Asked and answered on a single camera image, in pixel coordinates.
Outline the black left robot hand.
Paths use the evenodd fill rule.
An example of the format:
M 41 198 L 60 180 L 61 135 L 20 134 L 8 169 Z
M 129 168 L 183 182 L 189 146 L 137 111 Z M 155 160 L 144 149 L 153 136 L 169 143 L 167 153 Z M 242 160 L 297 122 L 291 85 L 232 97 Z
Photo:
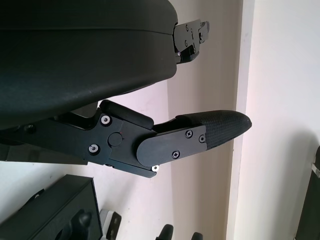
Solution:
M 153 119 L 110 101 L 176 74 L 209 37 L 178 23 L 167 0 L 3 0 L 0 142 L 152 178 L 160 165 L 223 145 L 252 127 L 234 110 Z

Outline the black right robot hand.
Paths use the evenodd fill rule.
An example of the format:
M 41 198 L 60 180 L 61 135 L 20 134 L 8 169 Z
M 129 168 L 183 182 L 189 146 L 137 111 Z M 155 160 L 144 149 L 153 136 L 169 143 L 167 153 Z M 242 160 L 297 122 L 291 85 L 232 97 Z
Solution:
M 173 237 L 173 232 L 174 232 L 174 227 L 171 224 L 166 224 L 159 236 L 157 236 L 155 239 L 156 240 L 172 240 Z M 203 240 L 203 235 L 199 232 L 194 232 L 191 240 Z

